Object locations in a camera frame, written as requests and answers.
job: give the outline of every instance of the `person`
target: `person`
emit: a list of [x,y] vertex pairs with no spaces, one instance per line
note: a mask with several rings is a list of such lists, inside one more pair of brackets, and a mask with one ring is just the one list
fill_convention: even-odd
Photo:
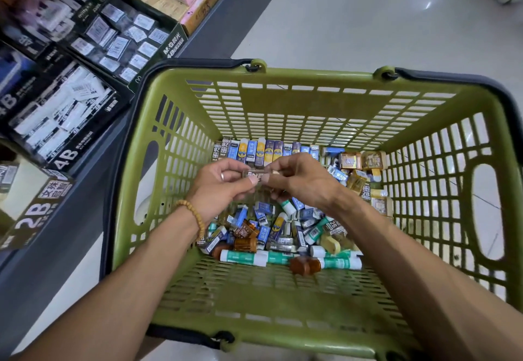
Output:
[[[254,191],[245,164],[203,166],[186,200],[205,225]],[[271,197],[291,195],[337,219],[363,251],[426,351],[434,359],[521,360],[523,316],[378,214],[306,153],[281,157],[261,181]],[[132,360],[162,294],[198,233],[179,206],[112,274],[50,325],[19,355],[22,361]]]

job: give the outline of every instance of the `floor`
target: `floor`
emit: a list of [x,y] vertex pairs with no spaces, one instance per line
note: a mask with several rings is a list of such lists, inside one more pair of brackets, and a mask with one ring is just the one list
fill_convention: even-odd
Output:
[[[494,0],[272,0],[232,58],[260,57],[269,66],[288,68],[373,72],[384,65],[395,65],[479,74],[507,87],[521,110],[522,35],[523,6],[501,7]],[[479,175],[475,175],[478,181],[475,181],[473,206],[478,236],[483,253],[498,259],[503,254],[503,238],[500,202],[493,191],[495,179],[488,172],[476,174]],[[144,197],[148,187],[144,183]],[[100,252],[101,237],[16,352],[97,283]],[[223,354],[169,342],[146,360],[308,357],[253,345],[242,345],[233,354]]]

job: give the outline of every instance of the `green plastic basket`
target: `green plastic basket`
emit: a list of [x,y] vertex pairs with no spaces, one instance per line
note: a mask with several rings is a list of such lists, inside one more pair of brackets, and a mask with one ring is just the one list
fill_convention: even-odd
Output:
[[[521,311],[523,142],[516,112],[509,94],[484,77],[393,67],[374,74],[272,69],[262,60],[165,61],[142,79],[115,164],[101,277],[184,197],[210,161],[214,140],[264,136],[384,150],[390,164],[384,186],[397,226],[491,291],[501,288]],[[141,223],[134,219],[136,192],[151,143],[159,152]],[[481,253],[474,229],[472,174],[480,164],[493,167],[500,190],[505,250],[499,260]],[[192,247],[148,334],[223,350],[240,341],[380,359],[421,350],[365,263],[361,272],[301,277],[287,266],[218,263]]]

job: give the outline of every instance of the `green glue stick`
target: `green glue stick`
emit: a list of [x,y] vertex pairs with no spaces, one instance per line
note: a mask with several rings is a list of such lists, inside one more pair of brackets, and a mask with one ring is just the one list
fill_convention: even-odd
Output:
[[312,245],[309,248],[309,252],[313,258],[340,258],[340,259],[350,259],[356,258],[359,255],[363,255],[362,251],[352,251],[352,250],[341,250],[337,254],[331,254],[327,252],[324,247],[321,245]]
[[253,254],[251,252],[223,250],[220,253],[220,262],[239,263],[240,265],[265,267],[267,265],[267,259],[267,251],[258,251]]
[[288,252],[271,252],[269,251],[268,263],[273,263],[274,265],[289,265],[290,260],[294,258],[295,255]]
[[360,258],[318,258],[323,269],[350,269],[361,270]]

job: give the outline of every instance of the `store shelf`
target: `store shelf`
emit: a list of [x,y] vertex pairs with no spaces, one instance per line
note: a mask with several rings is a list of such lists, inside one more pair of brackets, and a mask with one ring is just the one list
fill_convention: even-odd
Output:
[[[178,56],[230,58],[270,1],[219,0]],[[109,168],[128,118],[126,112],[115,120],[73,167],[74,188],[31,244],[0,253],[0,359],[10,356],[100,236]]]

